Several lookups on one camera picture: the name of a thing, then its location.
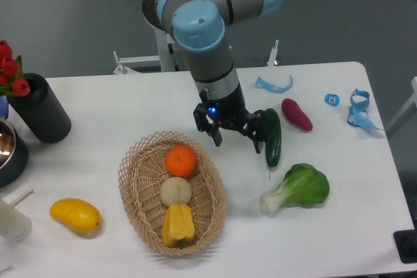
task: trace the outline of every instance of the cucumber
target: cucumber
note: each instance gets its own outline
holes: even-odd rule
[[[278,165],[281,156],[281,122],[274,109],[266,109],[265,115],[271,127],[271,135],[265,147],[266,164],[273,168]]]

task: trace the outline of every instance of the mango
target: mango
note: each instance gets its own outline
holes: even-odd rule
[[[80,233],[92,232],[100,225],[100,212],[81,199],[58,200],[51,206],[50,216]]]

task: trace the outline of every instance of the yellow bell pepper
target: yellow bell pepper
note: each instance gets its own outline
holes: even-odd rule
[[[179,247],[194,238],[194,223],[191,208],[184,203],[169,206],[162,226],[162,241],[167,247]]]

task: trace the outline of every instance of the gray floor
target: gray floor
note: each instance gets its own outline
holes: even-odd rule
[[[264,65],[275,39],[282,65],[358,61],[386,124],[417,76],[417,0],[284,0],[280,11],[227,30],[236,64]],[[46,77],[110,74],[119,57],[156,55],[141,0],[0,0],[0,38]],[[390,140],[405,193],[417,194],[417,114]]]

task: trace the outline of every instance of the black vase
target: black vase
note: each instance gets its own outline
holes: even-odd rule
[[[44,77],[26,73],[31,88],[27,96],[8,96],[7,100],[34,135],[44,143],[56,143],[71,130],[71,120]]]

